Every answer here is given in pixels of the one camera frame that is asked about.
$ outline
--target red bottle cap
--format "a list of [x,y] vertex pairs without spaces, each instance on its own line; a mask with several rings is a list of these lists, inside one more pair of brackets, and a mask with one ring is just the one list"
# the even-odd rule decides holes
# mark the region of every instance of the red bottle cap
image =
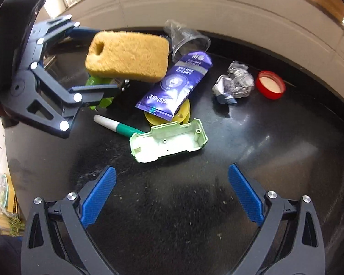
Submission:
[[285,83],[271,71],[261,71],[256,79],[256,87],[262,95],[269,99],[278,99],[285,92]]

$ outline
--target blue gripper pad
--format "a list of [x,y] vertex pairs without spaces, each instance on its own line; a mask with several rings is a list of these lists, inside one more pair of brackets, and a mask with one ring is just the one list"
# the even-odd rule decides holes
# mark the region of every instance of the blue gripper pad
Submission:
[[247,217],[261,226],[264,222],[263,203],[252,189],[245,176],[236,164],[232,164],[228,170],[228,180],[239,198]]
[[83,202],[80,221],[84,228],[96,222],[115,184],[116,170],[109,167]]

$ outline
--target sponge hole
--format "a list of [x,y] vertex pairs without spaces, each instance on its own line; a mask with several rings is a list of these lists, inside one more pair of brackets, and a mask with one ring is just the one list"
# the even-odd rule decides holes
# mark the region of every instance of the sponge hole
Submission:
[[100,42],[96,45],[96,55],[99,56],[105,47],[105,44],[103,42]]

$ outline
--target sponge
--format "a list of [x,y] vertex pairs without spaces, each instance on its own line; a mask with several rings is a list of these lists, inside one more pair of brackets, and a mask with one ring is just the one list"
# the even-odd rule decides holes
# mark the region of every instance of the sponge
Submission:
[[95,35],[85,67],[101,78],[127,78],[155,83],[166,74],[167,39],[135,32],[106,32]]

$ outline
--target yellow spool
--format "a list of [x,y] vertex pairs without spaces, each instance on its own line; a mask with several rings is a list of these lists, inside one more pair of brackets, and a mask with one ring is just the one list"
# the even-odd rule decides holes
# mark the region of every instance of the yellow spool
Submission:
[[[144,112],[144,114],[145,114],[145,118],[147,118],[151,126],[170,123],[169,121],[164,120],[155,115],[152,115],[150,113]],[[173,119],[171,122],[177,121],[179,123],[186,124],[188,123],[189,120],[190,120],[190,102],[188,99],[186,99],[185,102],[181,105],[177,114],[173,116]]]

